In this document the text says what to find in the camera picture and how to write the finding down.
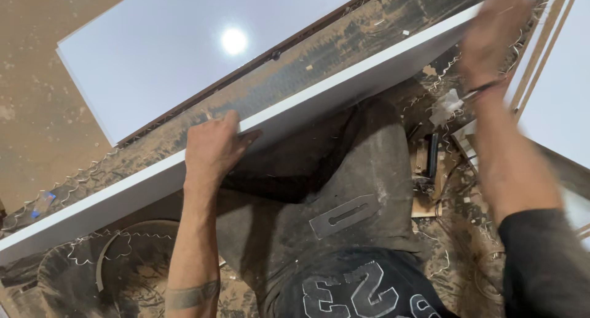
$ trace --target sawdust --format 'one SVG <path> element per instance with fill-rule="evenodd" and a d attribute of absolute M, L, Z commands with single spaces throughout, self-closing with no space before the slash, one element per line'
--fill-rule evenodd
<path fill-rule="evenodd" d="M 427 65 L 422 69 L 422 73 L 425 73 L 428 76 L 437 76 L 437 70 L 434 69 L 431 65 Z"/>

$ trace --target round light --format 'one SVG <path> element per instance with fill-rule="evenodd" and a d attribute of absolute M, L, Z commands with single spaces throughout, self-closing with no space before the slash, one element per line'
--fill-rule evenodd
<path fill-rule="evenodd" d="M 238 29 L 228 29 L 221 37 L 221 43 L 225 51 L 231 55 L 236 55 L 246 49 L 248 40 L 246 36 Z"/>

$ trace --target right hand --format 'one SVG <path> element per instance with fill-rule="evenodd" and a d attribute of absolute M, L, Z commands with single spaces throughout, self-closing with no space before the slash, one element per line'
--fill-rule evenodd
<path fill-rule="evenodd" d="M 508 46 L 520 35 L 530 14 L 530 0 L 486 0 L 461 42 L 461 69 L 467 90 L 498 78 Z"/>
<path fill-rule="evenodd" d="M 223 120 L 209 120 L 189 128 L 185 191 L 217 190 L 225 175 L 246 153 L 260 131 L 238 136 L 240 116 L 231 110 Z"/>

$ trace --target dusty surface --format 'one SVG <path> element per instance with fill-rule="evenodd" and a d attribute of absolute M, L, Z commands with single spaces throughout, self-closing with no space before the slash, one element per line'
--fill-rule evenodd
<path fill-rule="evenodd" d="M 57 42 L 121 0 L 0 0 L 0 200 L 6 211 L 110 149 Z"/>

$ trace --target white melamine board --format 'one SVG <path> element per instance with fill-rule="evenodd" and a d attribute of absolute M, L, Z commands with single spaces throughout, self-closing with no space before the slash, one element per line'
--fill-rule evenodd
<path fill-rule="evenodd" d="M 57 52 L 114 146 L 350 1 L 123 0 Z"/>
<path fill-rule="evenodd" d="M 240 122 L 264 148 L 330 112 L 406 80 L 457 43 L 476 5 Z M 89 234 L 182 188 L 184 150 L 0 240 L 0 265 Z"/>
<path fill-rule="evenodd" d="M 519 125 L 529 139 L 590 169 L 588 18 L 590 0 L 574 0 Z"/>

